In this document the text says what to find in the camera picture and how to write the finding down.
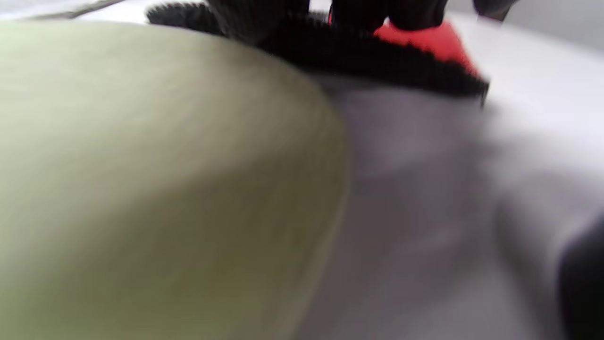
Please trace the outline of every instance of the red patch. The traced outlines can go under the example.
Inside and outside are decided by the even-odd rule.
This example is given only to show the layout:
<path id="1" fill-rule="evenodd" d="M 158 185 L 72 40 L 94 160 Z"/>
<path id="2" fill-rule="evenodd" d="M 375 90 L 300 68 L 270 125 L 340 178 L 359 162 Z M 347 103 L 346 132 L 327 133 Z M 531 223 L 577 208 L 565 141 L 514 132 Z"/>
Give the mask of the red patch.
<path id="1" fill-rule="evenodd" d="M 434 54 L 440 61 L 456 61 L 469 73 L 478 76 L 478 70 L 467 55 L 461 39 L 450 22 L 422 31 L 402 31 L 393 25 L 385 24 L 374 32 L 383 41 L 396 45 L 413 45 L 422 51 Z"/>

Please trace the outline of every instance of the green rounded surface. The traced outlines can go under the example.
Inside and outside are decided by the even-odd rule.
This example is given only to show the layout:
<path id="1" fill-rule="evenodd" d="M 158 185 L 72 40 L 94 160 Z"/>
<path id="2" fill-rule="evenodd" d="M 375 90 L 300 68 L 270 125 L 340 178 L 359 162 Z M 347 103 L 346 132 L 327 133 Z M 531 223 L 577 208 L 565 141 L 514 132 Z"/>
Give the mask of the green rounded surface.
<path id="1" fill-rule="evenodd" d="M 0 339 L 287 338 L 345 191 L 312 82 L 171 28 L 0 41 Z"/>

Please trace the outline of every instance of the black object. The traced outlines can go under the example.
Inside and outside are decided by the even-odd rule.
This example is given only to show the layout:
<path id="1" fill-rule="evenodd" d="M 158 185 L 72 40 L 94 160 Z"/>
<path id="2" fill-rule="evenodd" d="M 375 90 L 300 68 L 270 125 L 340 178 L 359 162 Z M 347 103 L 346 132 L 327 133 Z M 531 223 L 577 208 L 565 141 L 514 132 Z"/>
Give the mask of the black object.
<path id="1" fill-rule="evenodd" d="M 160 5 L 150 9 L 147 17 L 152 24 L 223 35 L 212 12 L 203 4 Z M 299 13 L 288 13 L 257 47 L 308 71 L 361 77 L 451 96 L 484 98 L 489 87 L 459 63 L 442 62 L 411 45 L 390 44 L 368 31 L 328 25 Z"/>
<path id="2" fill-rule="evenodd" d="M 446 4 L 447 0 L 389 0 L 388 17 L 401 30 L 438 27 L 443 23 Z"/>
<path id="3" fill-rule="evenodd" d="M 518 0 L 474 0 L 474 9 L 479 15 L 494 16 L 507 12 Z"/>
<path id="4" fill-rule="evenodd" d="M 604 339 L 604 218 L 564 253 L 559 284 L 568 338 Z"/>
<path id="5" fill-rule="evenodd" d="M 332 21 L 373 32 L 384 24 L 388 0 L 333 0 Z"/>

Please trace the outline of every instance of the black fabric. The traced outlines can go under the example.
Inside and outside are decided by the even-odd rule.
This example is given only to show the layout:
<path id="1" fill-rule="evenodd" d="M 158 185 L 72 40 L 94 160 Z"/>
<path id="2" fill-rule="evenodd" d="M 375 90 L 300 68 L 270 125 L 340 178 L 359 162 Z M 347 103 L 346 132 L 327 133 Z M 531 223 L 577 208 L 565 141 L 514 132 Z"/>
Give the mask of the black fabric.
<path id="1" fill-rule="evenodd" d="M 221 35 L 202 4 L 162 5 L 149 10 L 147 16 L 152 24 Z M 208 22 L 191 25 L 199 18 Z M 328 25 L 306 15 L 288 14 L 258 47 L 307 71 L 462 97 L 484 98 L 488 89 L 487 83 L 456 62 L 441 62 L 413 46 L 389 44 L 369 32 Z"/>
<path id="2" fill-rule="evenodd" d="M 229 38 L 255 45 L 275 30 L 290 0 L 207 0 L 207 3 Z"/>
<path id="3" fill-rule="evenodd" d="M 559 296 L 570 340 L 604 339 L 604 218 L 564 253 Z"/>
<path id="4" fill-rule="evenodd" d="M 384 24 L 387 0 L 333 0 L 332 22 L 373 32 Z"/>
<path id="5" fill-rule="evenodd" d="M 388 17 L 401 30 L 424 30 L 443 23 L 446 4 L 447 0 L 389 0 Z"/>

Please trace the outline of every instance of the black bristle brush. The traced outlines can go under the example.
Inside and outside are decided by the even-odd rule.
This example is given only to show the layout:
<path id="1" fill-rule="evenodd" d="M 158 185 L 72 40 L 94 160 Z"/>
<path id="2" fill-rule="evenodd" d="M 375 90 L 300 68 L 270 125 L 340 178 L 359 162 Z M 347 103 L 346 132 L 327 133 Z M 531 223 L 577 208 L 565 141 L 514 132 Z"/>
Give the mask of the black bristle brush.
<path id="1" fill-rule="evenodd" d="M 225 35 L 211 8 L 203 4 L 168 4 L 147 12 L 151 24 Z M 384 42 L 369 31 L 329 25 L 307 13 L 287 12 L 255 44 L 302 69 L 364 77 L 392 85 L 463 97 L 484 97 L 488 84 L 457 62 L 442 62 L 411 45 Z"/>

